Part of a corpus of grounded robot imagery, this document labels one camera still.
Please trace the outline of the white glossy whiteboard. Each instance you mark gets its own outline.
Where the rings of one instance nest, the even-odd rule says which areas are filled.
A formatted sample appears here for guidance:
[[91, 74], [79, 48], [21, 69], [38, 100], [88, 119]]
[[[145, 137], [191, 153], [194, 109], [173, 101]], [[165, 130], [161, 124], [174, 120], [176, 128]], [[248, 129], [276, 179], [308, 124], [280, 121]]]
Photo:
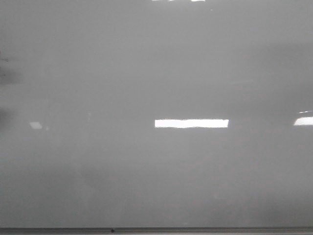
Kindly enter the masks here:
[[313, 224], [310, 0], [3, 0], [2, 227]]

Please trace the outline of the grey aluminium whiteboard frame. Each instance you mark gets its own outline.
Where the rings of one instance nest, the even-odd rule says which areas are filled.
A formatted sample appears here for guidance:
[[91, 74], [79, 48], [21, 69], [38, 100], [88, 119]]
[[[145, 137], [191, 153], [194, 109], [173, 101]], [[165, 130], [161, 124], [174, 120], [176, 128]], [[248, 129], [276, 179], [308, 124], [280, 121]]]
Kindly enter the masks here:
[[1, 234], [312, 234], [310, 227], [1, 228]]

